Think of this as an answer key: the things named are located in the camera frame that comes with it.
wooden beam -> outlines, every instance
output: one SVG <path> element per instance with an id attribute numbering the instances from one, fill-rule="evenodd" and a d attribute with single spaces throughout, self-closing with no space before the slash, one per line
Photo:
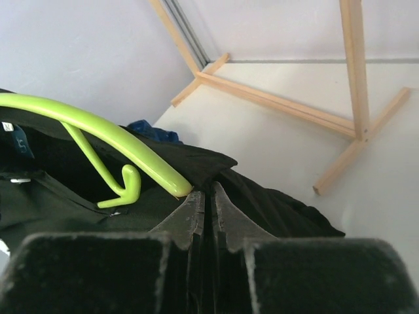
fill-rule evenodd
<path id="1" fill-rule="evenodd" d="M 314 192 L 323 195 L 339 178 L 349 165 L 357 158 L 364 146 L 365 141 L 355 139 L 351 145 L 339 156 L 332 166 L 321 176 L 321 178 L 313 186 Z"/>
<path id="2" fill-rule="evenodd" d="M 402 90 L 390 101 L 388 106 L 382 111 L 380 116 L 374 121 L 371 130 L 370 139 L 378 134 L 378 132 L 386 125 L 392 116 L 406 103 L 410 96 L 409 88 Z M 313 186 L 314 191 L 323 195 L 338 179 L 345 169 L 356 159 L 359 153 L 368 145 L 369 140 L 355 140 L 352 144 L 339 156 L 332 166 L 321 176 L 321 178 Z"/>
<path id="3" fill-rule="evenodd" d="M 220 67 L 222 67 L 224 64 L 227 63 L 230 59 L 230 54 L 226 53 L 223 54 L 217 61 L 210 64 L 207 68 L 204 69 L 204 73 L 212 75 L 218 70 Z"/>
<path id="4" fill-rule="evenodd" d="M 410 88 L 405 87 L 400 90 L 400 92 L 392 99 L 388 106 L 384 108 L 378 118 L 374 121 L 371 137 L 374 137 L 379 131 L 381 131 L 392 116 L 394 116 L 401 106 L 406 103 L 410 94 Z"/>
<path id="5" fill-rule="evenodd" d="M 349 137 L 355 137 L 353 123 L 347 119 L 324 113 L 323 111 L 307 107 L 306 105 L 205 73 L 197 73 L 197 78 L 204 84 L 240 98 L 254 101 L 261 105 L 275 108 L 285 113 L 292 114 L 293 116 L 315 122 L 316 124 L 338 131 Z"/>
<path id="6" fill-rule="evenodd" d="M 188 46 L 185 44 L 182 35 L 178 32 L 175 24 L 172 22 L 166 11 L 164 10 L 160 0 L 149 0 L 151 6 L 156 11 L 158 17 L 162 20 L 164 26 L 168 30 L 169 34 L 172 36 L 177 49 L 179 49 L 183 59 L 188 65 L 189 69 L 195 75 L 196 72 L 199 72 L 199 66 L 196 64 L 192 54 L 189 52 Z"/>
<path id="7" fill-rule="evenodd" d="M 357 139 L 369 137 L 367 72 L 361 0 L 340 0 L 349 87 Z"/>
<path id="8" fill-rule="evenodd" d="M 204 72 L 207 74 L 214 74 L 216 70 L 222 67 L 230 59 L 229 54 L 223 54 L 217 61 L 208 65 Z M 186 88 L 184 88 L 176 97 L 172 99 L 172 105 L 177 107 L 186 97 L 191 95 L 194 90 L 196 90 L 201 82 L 198 79 L 194 79 Z"/>

green hanger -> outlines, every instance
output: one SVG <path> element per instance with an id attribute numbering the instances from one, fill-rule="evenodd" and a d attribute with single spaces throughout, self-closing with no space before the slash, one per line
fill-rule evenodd
<path id="1" fill-rule="evenodd" d="M 127 205 L 137 201 L 141 190 L 141 177 L 134 166 L 125 165 L 122 167 L 125 187 L 121 187 L 82 131 L 96 136 L 125 155 L 171 195 L 180 198 L 188 195 L 192 190 L 191 184 L 147 145 L 104 118 L 59 101 L 20 94 L 1 93 L 0 107 L 30 111 L 58 120 L 63 124 L 103 180 L 113 192 L 120 196 L 114 200 L 99 202 L 99 208 Z"/>

wooden rack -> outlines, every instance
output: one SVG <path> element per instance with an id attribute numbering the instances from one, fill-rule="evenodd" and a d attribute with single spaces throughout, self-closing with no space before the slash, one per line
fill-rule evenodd
<path id="1" fill-rule="evenodd" d="M 370 122 L 361 0 L 340 0 L 346 65 L 354 115 L 353 121 L 243 84 L 216 77 L 213 75 L 214 72 L 228 61 L 228 54 L 224 54 L 201 72 L 189 52 L 188 46 L 161 5 L 160 0 L 149 0 L 149 2 L 173 37 L 181 55 L 195 76 L 194 80 L 178 96 L 173 98 L 173 106 L 178 106 L 199 85 L 207 84 L 237 97 L 314 122 L 353 139 L 349 147 L 314 184 L 313 189 L 319 195 L 324 194 L 333 185 L 333 182 L 342 175 L 359 153 L 410 97 L 410 89 L 402 88 L 378 118 L 372 123 Z"/>

wooden frame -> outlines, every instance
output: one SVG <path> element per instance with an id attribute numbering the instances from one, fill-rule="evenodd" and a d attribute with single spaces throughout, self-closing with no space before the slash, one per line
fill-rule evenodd
<path id="1" fill-rule="evenodd" d="M 178 106 L 199 85 L 206 84 L 240 98 L 314 122 L 353 139 L 350 146 L 313 186 L 314 191 L 319 195 L 326 193 L 335 180 L 343 174 L 359 153 L 371 142 L 370 139 L 377 135 L 388 120 L 409 99 L 410 90 L 408 88 L 402 88 L 383 110 L 382 114 L 373 122 L 372 126 L 370 125 L 361 0 L 340 0 L 346 65 L 348 68 L 352 112 L 354 114 L 353 121 L 214 76 L 214 72 L 228 61 L 228 54 L 223 55 L 202 72 L 199 71 L 187 45 L 162 7 L 160 0 L 149 0 L 149 2 L 160 16 L 170 35 L 173 37 L 181 55 L 195 76 L 192 83 L 172 100 L 173 106 Z"/>

black jacket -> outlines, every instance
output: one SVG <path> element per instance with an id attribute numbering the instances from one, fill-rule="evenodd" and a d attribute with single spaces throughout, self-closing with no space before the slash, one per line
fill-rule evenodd
<path id="1" fill-rule="evenodd" d="M 0 107 L 0 121 L 19 125 L 35 156 L 27 159 L 18 155 L 10 132 L 0 131 L 0 238 L 11 251 L 35 232 L 145 232 L 183 201 L 173 198 L 140 170 L 141 196 L 135 204 L 98 209 L 96 202 L 115 195 L 58 121 L 4 107 Z M 211 183 L 219 181 L 243 213 L 276 237 L 344 236 L 316 208 L 233 171 L 231 167 L 237 162 L 228 156 L 188 145 L 159 143 L 130 132 L 189 180 L 194 189 L 211 194 Z M 100 139 L 85 136 L 122 185 L 120 170 L 131 162 Z M 17 177 L 32 181 L 10 183 Z"/>

